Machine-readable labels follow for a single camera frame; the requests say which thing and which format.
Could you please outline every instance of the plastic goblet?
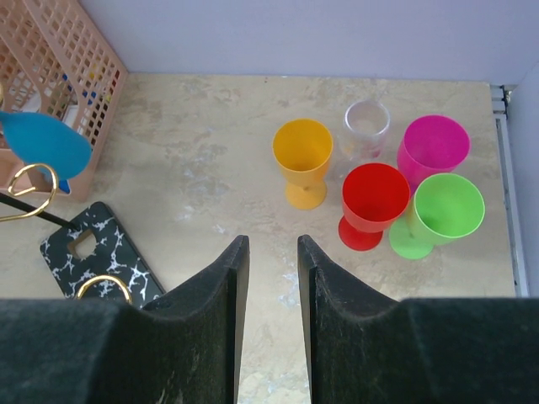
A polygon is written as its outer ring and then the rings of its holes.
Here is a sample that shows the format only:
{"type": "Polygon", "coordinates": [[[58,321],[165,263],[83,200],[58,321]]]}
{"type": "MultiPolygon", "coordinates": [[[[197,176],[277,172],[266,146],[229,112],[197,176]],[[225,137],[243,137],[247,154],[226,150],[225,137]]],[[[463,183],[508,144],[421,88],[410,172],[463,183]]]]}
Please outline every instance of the plastic goblet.
{"type": "Polygon", "coordinates": [[[371,162],[352,170],[343,184],[339,236],[356,251],[376,247],[410,200],[406,178],[394,167],[371,162]]]}
{"type": "Polygon", "coordinates": [[[470,152],[470,137],[455,120],[442,115],[416,119],[406,129],[397,152],[397,166],[412,192],[427,177],[450,173],[470,152]]]}
{"type": "Polygon", "coordinates": [[[474,233],[485,216],[479,189],[454,173],[428,177],[415,191],[406,215],[389,231],[391,247],[401,257],[420,259],[434,246],[474,233]]]}
{"type": "Polygon", "coordinates": [[[338,138],[343,158],[335,164],[332,177],[342,181],[360,164],[376,160],[386,144],[389,123],[389,111],[380,102],[366,99],[351,104],[338,138]]]}
{"type": "Polygon", "coordinates": [[[286,199],[297,209],[314,209],[326,198],[323,177],[334,143],[329,130],[316,120],[293,120],[273,140],[273,153],[285,177],[286,199]]]}

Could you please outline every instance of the goblet base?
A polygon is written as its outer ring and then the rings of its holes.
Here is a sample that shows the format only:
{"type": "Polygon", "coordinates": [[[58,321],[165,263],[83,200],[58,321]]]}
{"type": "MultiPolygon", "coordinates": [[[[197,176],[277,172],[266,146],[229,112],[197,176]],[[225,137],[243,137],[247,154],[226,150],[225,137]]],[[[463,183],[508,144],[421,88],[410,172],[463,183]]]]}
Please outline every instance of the goblet base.
{"type": "Polygon", "coordinates": [[[297,209],[310,210],[318,207],[326,199],[328,188],[326,183],[321,181],[306,188],[286,184],[286,199],[288,203],[297,209]]]}
{"type": "Polygon", "coordinates": [[[389,229],[389,243],[395,253],[406,259],[425,258],[434,248],[433,244],[412,236],[404,217],[395,221],[389,229]]]}
{"type": "Polygon", "coordinates": [[[339,236],[346,247],[356,251],[368,251],[380,244],[383,231],[378,233],[365,233],[357,231],[343,217],[339,222],[339,236]]]}

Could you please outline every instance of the table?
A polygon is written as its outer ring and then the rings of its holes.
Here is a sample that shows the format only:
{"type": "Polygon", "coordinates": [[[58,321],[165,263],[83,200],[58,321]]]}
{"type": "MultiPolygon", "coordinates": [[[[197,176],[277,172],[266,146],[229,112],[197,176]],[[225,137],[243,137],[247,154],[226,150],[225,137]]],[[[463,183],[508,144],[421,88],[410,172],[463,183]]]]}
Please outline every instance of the table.
{"type": "MultiPolygon", "coordinates": [[[[514,295],[487,83],[132,74],[90,201],[58,199],[50,212],[70,219],[95,200],[117,214],[166,290],[203,269],[236,235],[250,237],[242,404],[309,402],[296,274],[302,234],[394,299],[514,295]],[[274,133],[288,120],[312,118],[338,136],[346,107],[368,97],[390,111],[382,160],[393,165],[406,127],[421,115],[445,114],[468,130],[472,153],[456,172],[485,198],[487,213],[476,233],[407,261],[389,247],[387,234],[369,252],[341,243],[338,183],[328,181],[328,197],[315,210],[286,203],[272,155],[274,133]]],[[[0,207],[2,215],[9,211],[0,207]]],[[[61,297],[39,251],[55,229],[36,218],[2,223],[0,296],[61,297]]]]}

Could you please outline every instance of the blue plastic spoon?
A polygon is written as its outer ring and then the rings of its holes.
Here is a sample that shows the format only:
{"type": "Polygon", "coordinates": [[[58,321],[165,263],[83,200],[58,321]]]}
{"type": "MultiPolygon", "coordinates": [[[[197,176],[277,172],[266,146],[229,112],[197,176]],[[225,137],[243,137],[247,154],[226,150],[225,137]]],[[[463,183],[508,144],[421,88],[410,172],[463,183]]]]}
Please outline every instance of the blue plastic spoon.
{"type": "Polygon", "coordinates": [[[77,176],[90,162],[88,140],[49,115],[0,111],[0,122],[9,148],[18,158],[26,164],[50,165],[59,179],[77,176]]]}

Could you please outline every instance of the clear glass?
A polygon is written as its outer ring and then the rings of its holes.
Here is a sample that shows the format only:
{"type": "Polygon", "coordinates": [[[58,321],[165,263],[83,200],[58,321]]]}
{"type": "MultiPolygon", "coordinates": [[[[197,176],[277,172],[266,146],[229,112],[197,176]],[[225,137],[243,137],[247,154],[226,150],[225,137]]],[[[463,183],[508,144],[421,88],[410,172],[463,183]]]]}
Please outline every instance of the clear glass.
{"type": "Polygon", "coordinates": [[[350,105],[337,138],[343,156],[335,164],[334,178],[344,180],[357,166],[377,160],[386,144],[389,124],[389,111],[378,101],[367,99],[350,105]]]}

